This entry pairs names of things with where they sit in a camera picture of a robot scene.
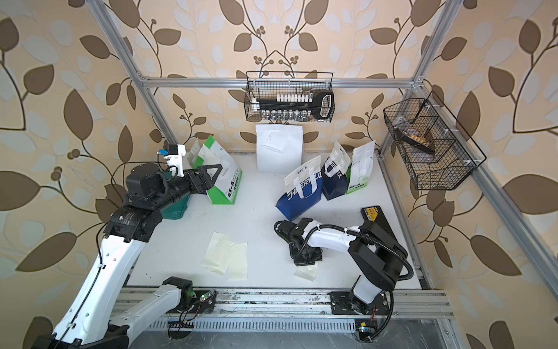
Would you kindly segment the green white cool tea bag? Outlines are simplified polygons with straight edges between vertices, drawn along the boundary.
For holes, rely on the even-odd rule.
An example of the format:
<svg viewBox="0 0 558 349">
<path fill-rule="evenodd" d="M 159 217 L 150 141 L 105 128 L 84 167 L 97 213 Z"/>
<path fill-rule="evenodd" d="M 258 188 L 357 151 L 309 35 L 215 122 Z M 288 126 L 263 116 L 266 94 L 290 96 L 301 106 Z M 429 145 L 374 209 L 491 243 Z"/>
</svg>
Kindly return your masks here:
<svg viewBox="0 0 558 349">
<path fill-rule="evenodd" d="M 196 168 L 213 164 L 222 164 L 222 172 L 214 186 L 207 191 L 209 201 L 212 204 L 234 204 L 243 174 L 242 169 L 215 138 L 209 136 L 199 151 Z"/>
</svg>

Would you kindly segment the blue takeaway bag white handles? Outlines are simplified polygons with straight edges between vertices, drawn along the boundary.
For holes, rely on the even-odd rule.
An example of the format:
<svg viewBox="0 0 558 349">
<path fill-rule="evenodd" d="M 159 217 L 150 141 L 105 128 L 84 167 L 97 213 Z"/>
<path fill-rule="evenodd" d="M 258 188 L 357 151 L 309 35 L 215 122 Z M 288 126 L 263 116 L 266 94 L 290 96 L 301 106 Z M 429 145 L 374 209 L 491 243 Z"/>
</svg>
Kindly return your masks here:
<svg viewBox="0 0 558 349">
<path fill-rule="evenodd" d="M 321 200 L 323 179 L 321 155 L 313 157 L 284 178 L 285 193 L 276 208 L 293 221 Z"/>
</svg>

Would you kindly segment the small dark navy bag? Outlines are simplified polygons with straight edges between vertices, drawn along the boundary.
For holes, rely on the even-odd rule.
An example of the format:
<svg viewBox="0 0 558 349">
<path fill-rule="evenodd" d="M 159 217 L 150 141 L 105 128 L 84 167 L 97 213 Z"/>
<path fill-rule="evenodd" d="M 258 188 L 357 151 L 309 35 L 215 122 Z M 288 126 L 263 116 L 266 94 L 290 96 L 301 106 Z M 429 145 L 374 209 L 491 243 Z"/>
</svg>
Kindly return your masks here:
<svg viewBox="0 0 558 349">
<path fill-rule="evenodd" d="M 196 139 L 190 151 L 187 154 L 187 162 L 190 165 L 191 169 L 196 168 L 196 161 L 198 159 L 198 154 L 202 148 L 202 145 L 203 143 L 201 143 L 199 139 Z"/>
</svg>

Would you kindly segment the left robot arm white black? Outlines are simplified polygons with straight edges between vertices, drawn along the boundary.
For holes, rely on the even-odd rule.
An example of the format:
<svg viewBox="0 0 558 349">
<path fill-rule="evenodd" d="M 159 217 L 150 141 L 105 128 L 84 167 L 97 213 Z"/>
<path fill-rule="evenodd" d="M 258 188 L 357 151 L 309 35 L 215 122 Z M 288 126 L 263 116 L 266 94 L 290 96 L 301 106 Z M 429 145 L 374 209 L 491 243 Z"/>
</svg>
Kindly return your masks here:
<svg viewBox="0 0 558 349">
<path fill-rule="evenodd" d="M 213 188 L 222 165 L 203 165 L 175 176 L 153 164 L 134 168 L 126 178 L 124 203 L 101 228 L 95 266 L 52 334 L 36 338 L 33 348 L 128 348 L 155 320 L 186 304 L 192 282 L 170 277 L 130 310 L 111 313 L 141 252 L 162 222 L 167 207 Z"/>
</svg>

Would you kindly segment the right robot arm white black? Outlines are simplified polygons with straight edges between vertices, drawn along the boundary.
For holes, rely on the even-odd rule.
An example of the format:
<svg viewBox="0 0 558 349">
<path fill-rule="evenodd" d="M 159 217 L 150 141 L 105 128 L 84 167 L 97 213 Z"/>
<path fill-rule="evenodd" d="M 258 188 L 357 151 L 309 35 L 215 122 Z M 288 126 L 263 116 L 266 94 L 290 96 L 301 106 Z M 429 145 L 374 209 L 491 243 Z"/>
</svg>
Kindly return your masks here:
<svg viewBox="0 0 558 349">
<path fill-rule="evenodd" d="M 303 218 L 274 225 L 275 233 L 289 246 L 290 258 L 298 267 L 313 266 L 324 250 L 348 254 L 360 270 L 350 291 L 355 305 L 369 306 L 382 293 L 392 292 L 400 281 L 414 277 L 407 250 L 378 223 L 365 220 L 356 227 L 341 227 Z"/>
</svg>

